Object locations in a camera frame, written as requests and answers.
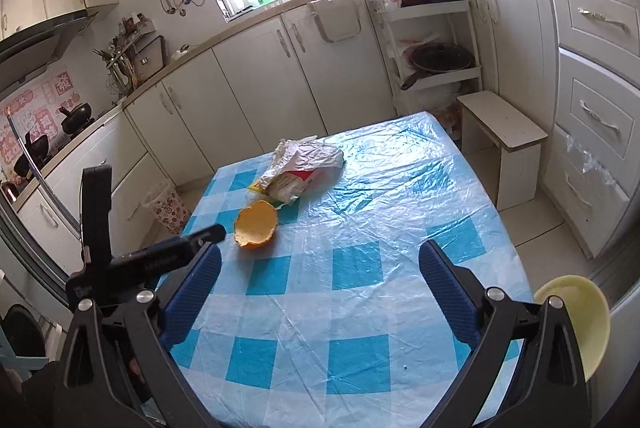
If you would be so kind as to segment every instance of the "floral trash can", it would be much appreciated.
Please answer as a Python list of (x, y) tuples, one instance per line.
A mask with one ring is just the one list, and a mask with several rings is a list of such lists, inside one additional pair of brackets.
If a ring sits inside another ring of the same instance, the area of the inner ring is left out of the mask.
[(153, 186), (143, 199), (142, 206), (173, 235), (180, 235), (191, 217), (191, 211), (180, 199), (174, 184), (169, 180)]

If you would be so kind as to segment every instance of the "wooden bench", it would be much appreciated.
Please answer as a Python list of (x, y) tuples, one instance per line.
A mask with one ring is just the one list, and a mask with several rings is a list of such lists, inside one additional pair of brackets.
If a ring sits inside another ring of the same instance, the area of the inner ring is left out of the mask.
[(491, 196), (497, 210), (533, 199), (546, 132), (492, 92), (460, 96), (458, 101), (462, 105), (462, 153), (492, 145), (500, 149), (497, 195)]

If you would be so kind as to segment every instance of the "yellow bowl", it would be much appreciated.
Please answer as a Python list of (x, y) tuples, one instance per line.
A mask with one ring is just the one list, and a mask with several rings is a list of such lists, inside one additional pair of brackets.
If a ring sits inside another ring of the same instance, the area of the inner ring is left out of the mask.
[(246, 249), (268, 243), (278, 226), (278, 212), (267, 201), (258, 201), (240, 211), (234, 222), (234, 239)]
[(602, 363), (609, 344), (609, 304), (600, 288), (588, 278), (567, 275), (544, 284), (533, 300), (542, 304), (550, 296), (564, 300), (580, 348), (584, 381), (589, 381)]

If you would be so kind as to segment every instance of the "blue gripper pad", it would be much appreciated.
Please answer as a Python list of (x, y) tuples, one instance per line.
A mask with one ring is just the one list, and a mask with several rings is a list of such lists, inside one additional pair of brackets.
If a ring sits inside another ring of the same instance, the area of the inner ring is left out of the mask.
[(166, 350), (187, 338), (220, 275), (221, 267), (220, 249), (211, 245), (164, 308), (164, 330), (159, 339)]
[(434, 241), (427, 241), (420, 247), (418, 265), (455, 337), (472, 349), (476, 348), (482, 338), (482, 310), (455, 274), (457, 269), (466, 269), (456, 268)]

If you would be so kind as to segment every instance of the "plastic table cover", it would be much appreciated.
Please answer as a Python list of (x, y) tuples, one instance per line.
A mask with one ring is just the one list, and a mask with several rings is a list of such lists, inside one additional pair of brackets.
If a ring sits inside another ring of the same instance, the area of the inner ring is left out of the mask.
[[(434, 238), (488, 287), (530, 301), (520, 259), (478, 178), (433, 116), (325, 141), (342, 169), (279, 210), (263, 248), (228, 235), (220, 277), (187, 341), (172, 350), (212, 416), (235, 427), (418, 427), (469, 354), (418, 270)], [(261, 198), (246, 189), (270, 154), (218, 170), (184, 233)], [(513, 374), (512, 342), (479, 420)]]

